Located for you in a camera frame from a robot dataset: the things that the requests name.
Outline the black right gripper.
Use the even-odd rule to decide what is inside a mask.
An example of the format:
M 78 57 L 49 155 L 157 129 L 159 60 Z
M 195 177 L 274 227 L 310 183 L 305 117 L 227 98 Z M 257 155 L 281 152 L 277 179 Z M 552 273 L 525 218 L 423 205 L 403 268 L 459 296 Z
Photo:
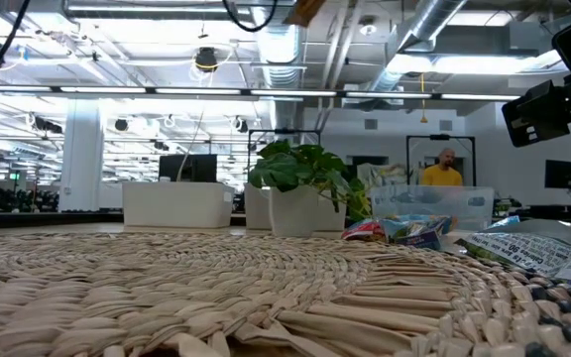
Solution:
M 570 133 L 571 75 L 567 79 L 564 86 L 555 86 L 551 80 L 538 84 L 502 107 L 511 142 L 516 148 Z

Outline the white blue wrapper granola bar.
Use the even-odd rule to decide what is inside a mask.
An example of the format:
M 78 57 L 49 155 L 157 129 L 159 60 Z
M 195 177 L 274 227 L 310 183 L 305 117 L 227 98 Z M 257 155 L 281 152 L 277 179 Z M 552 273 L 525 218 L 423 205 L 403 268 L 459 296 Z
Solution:
M 560 221 L 532 219 L 523 222 L 496 226 L 483 230 L 483 233 L 530 233 L 560 240 L 571 245 L 571 226 Z

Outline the silver printed wrapper granola bar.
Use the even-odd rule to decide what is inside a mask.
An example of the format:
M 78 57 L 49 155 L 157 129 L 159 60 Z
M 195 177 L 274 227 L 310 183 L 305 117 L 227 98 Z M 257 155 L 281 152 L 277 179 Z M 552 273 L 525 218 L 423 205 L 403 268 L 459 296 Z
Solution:
M 469 255 L 571 286 L 571 245 L 533 233 L 478 232 L 456 242 Z

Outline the red wrapper granola bar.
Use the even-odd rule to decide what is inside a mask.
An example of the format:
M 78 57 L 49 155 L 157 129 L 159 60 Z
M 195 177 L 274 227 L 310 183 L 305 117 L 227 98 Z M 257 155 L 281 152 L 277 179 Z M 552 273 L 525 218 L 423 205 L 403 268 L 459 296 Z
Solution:
M 345 229 L 341 238 L 367 242 L 387 243 L 387 235 L 383 226 L 376 220 L 365 219 Z

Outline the person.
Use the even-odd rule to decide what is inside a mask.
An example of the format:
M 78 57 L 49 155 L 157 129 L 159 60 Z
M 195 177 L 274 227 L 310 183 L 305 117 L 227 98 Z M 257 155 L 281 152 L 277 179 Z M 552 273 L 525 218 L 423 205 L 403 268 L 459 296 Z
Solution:
M 438 163 L 424 170 L 420 184 L 462 186 L 462 176 L 453 168 L 454 160 L 455 152 L 449 148 L 443 149 L 438 156 Z

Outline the clear plastic bin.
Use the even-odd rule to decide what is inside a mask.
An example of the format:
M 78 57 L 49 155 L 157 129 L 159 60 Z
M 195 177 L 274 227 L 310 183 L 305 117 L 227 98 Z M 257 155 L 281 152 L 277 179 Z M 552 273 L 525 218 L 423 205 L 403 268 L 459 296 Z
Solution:
M 394 184 L 370 191 L 373 215 L 446 215 L 456 228 L 486 229 L 492 222 L 495 192 L 491 187 Z

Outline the green artificial leafy plant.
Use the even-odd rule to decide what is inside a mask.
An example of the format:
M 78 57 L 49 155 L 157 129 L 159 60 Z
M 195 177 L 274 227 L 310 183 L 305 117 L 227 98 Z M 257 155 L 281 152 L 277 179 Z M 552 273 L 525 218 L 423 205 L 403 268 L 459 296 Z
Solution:
M 353 222 L 372 217 L 365 185 L 356 177 L 346 178 L 347 166 L 340 157 L 322 146 L 292 146 L 288 141 L 275 141 L 258 156 L 248 173 L 252 186 L 266 186 L 279 192 L 309 187 L 330 200 L 336 212 L 344 205 L 346 215 Z

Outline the white plant pot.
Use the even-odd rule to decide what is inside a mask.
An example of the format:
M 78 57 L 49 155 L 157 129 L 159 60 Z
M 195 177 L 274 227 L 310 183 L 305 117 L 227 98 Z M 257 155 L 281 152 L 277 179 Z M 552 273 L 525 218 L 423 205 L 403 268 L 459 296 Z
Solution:
M 270 221 L 273 234 L 283 237 L 310 237 L 315 230 L 314 218 L 318 195 L 314 188 L 302 185 L 281 192 L 270 190 Z

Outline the round woven straw placemat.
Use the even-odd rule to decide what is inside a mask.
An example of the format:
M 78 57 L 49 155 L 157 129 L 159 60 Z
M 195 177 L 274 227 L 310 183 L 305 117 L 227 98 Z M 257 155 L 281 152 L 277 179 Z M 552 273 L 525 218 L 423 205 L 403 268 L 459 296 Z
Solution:
M 0 357 L 571 357 L 571 285 L 374 242 L 0 235 Z

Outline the silver ventilation duct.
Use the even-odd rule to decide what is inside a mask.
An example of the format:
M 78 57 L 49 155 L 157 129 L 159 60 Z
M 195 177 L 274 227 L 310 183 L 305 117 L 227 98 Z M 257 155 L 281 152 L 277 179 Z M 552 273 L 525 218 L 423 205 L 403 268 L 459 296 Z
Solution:
M 468 0 L 419 0 L 414 15 L 395 26 L 386 43 L 389 60 L 380 73 L 369 84 L 368 91 L 392 91 L 409 69 L 400 56 L 406 50 L 430 53 L 436 45 L 436 38 Z

